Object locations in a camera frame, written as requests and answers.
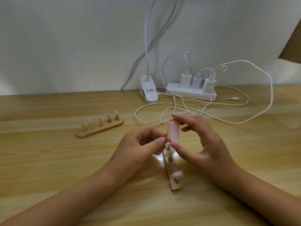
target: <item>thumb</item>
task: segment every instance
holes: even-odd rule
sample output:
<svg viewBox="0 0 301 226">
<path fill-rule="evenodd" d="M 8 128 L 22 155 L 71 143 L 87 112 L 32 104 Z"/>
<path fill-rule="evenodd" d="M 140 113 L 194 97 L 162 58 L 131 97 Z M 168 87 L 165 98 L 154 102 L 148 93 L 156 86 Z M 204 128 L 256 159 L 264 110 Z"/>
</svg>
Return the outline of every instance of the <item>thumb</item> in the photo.
<svg viewBox="0 0 301 226">
<path fill-rule="evenodd" d="M 171 147 L 175 149 L 175 151 L 179 154 L 179 156 L 181 156 L 181 158 L 183 158 L 184 160 L 186 160 L 189 163 L 192 164 L 199 164 L 200 162 L 200 155 L 198 153 L 192 152 L 190 150 L 188 150 L 186 147 L 184 147 L 182 144 L 180 143 L 176 143 L 176 142 L 171 142 Z"/>
<path fill-rule="evenodd" d="M 167 143 L 167 138 L 166 137 L 160 137 L 152 142 L 145 144 L 143 146 L 144 149 L 146 149 L 150 155 L 156 153 L 157 151 L 160 151 L 165 148 L 165 144 Z"/>
</svg>

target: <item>left hand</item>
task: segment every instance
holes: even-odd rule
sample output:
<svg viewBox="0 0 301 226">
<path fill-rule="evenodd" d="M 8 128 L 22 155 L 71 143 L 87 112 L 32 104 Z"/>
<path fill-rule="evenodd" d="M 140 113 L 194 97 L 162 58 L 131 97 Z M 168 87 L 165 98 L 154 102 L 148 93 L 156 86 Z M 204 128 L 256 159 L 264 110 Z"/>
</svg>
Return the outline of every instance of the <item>left hand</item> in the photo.
<svg viewBox="0 0 301 226">
<path fill-rule="evenodd" d="M 167 143 L 166 134 L 152 125 L 130 131 L 121 139 L 114 154 L 104 167 L 118 180 L 129 179 L 152 154 L 160 155 Z"/>
</svg>

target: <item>fingernail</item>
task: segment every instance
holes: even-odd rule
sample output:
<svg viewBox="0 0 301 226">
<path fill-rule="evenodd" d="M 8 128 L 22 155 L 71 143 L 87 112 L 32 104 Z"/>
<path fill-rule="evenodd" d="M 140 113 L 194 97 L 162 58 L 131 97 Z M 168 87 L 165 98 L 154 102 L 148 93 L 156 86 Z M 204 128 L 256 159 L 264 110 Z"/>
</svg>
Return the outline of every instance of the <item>fingernail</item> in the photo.
<svg viewBox="0 0 301 226">
<path fill-rule="evenodd" d="M 166 139 L 166 137 L 162 137 L 162 139 L 161 139 L 161 140 L 162 140 L 162 143 L 164 143 L 164 144 L 167 142 L 167 139 Z"/>
</svg>

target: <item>white wall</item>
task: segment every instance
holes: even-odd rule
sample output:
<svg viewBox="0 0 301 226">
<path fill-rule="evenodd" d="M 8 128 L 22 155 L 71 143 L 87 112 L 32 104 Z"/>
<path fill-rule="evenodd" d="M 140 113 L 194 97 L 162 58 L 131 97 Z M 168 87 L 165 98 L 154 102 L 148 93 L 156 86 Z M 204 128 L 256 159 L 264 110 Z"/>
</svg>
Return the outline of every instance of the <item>white wall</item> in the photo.
<svg viewBox="0 0 301 226">
<path fill-rule="evenodd" d="M 118 90 L 143 52 L 143 27 L 152 0 L 1 0 L 0 95 Z M 149 41 L 174 0 L 157 0 Z M 174 17 L 149 52 L 157 86 L 172 52 L 184 53 L 194 75 L 201 68 L 246 59 L 270 72 L 275 84 L 301 83 L 301 65 L 278 60 L 301 18 L 301 0 L 179 0 Z M 246 64 L 217 72 L 219 84 L 267 84 Z M 164 78 L 179 80 L 181 57 Z M 125 89 L 138 89 L 141 60 Z"/>
</svg>

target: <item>hand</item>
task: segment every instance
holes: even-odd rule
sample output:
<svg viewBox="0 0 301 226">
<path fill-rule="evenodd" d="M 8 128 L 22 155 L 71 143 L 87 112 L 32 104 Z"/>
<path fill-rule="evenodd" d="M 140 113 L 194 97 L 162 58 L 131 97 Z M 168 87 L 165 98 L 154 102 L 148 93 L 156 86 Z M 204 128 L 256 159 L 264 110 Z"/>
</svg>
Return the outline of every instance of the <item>hand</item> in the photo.
<svg viewBox="0 0 301 226">
<path fill-rule="evenodd" d="M 119 185 L 129 179 L 152 154 L 160 155 L 167 143 L 166 134 L 152 125 L 130 131 L 104 166 Z"/>
<path fill-rule="evenodd" d="M 224 141 L 200 115 L 172 114 L 172 119 L 181 125 L 187 124 L 181 129 L 183 132 L 195 131 L 201 139 L 203 149 L 200 153 L 196 153 L 174 142 L 171 143 L 171 147 L 184 160 L 202 169 L 213 182 L 228 190 L 233 184 L 233 175 L 239 166 L 232 159 Z"/>
</svg>

